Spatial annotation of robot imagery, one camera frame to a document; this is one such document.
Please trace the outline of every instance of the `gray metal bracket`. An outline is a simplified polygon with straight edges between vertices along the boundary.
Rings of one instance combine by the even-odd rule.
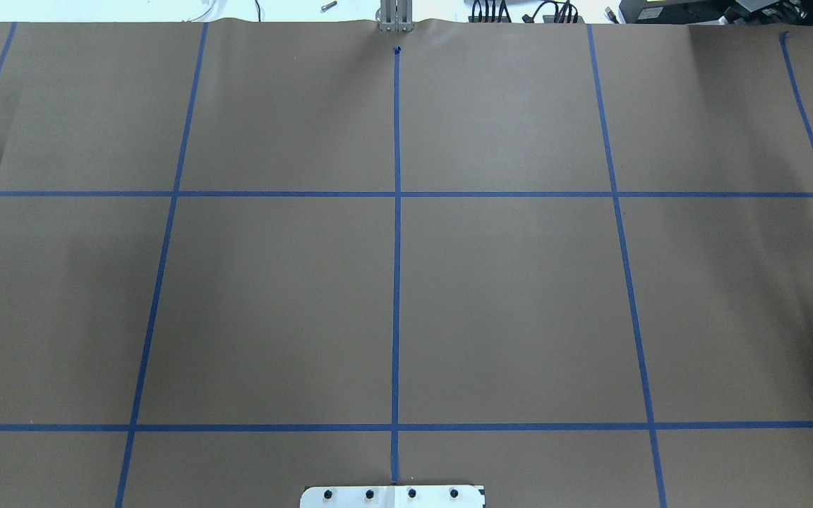
[[[382,32],[412,32],[413,0],[381,0],[378,28]]]

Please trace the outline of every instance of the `white label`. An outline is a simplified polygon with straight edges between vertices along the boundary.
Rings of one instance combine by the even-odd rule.
[[[661,15],[661,11],[663,11],[663,7],[649,7],[647,9],[642,9],[642,12],[639,13],[639,19],[654,19]]]

